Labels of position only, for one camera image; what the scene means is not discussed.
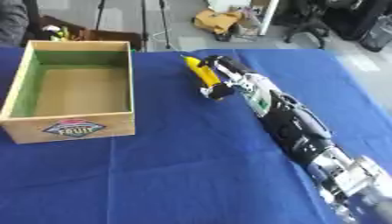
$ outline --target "robotic arm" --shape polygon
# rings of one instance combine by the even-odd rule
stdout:
[[[385,223],[392,224],[392,178],[378,164],[365,156],[350,158],[305,105],[243,64],[229,57],[210,56],[198,67],[214,68],[228,77],[222,82],[226,88],[241,92],[264,129],[306,171],[325,202],[345,223],[356,223],[349,205],[350,199],[359,195]]]

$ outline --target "floor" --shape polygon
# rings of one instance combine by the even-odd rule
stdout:
[[[42,14],[55,16],[68,22],[95,27],[97,6],[101,0],[38,0]],[[146,0],[148,30],[153,36],[149,43],[149,51],[167,51],[158,0]],[[306,34],[298,34],[293,44],[282,41],[283,27],[272,26],[264,37],[255,42],[244,39],[234,39],[230,43],[221,43],[213,39],[211,34],[194,28],[190,20],[197,12],[207,6],[204,0],[166,0],[165,11],[170,26],[170,40],[173,49],[192,51],[206,48],[315,48],[315,39]],[[101,21],[101,29],[140,32],[141,1],[139,0],[106,0],[105,11]],[[392,84],[392,46],[387,46],[382,52],[373,53],[362,49],[354,42],[341,40],[332,35],[328,40],[326,50],[336,55],[336,58],[346,67],[353,77],[370,93],[370,95],[392,115],[390,85]]]

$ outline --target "wooden crate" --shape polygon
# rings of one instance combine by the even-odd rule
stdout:
[[[0,121],[18,144],[135,134],[129,42],[27,45]]]

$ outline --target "office chair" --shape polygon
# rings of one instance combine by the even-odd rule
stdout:
[[[294,0],[292,8],[297,13],[297,23],[291,27],[284,42],[291,43],[292,37],[300,32],[309,32],[319,42],[319,49],[324,49],[324,38],[329,36],[330,29],[321,21],[328,8],[357,8],[362,0]]]

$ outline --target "blue fabric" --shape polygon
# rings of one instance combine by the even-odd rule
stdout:
[[[0,51],[0,99],[21,53]],[[231,56],[269,76],[350,155],[368,155],[392,173],[391,121],[332,55],[194,54]],[[0,223],[340,223],[238,94],[203,98],[177,52],[133,56],[135,136],[15,145],[0,132]]]

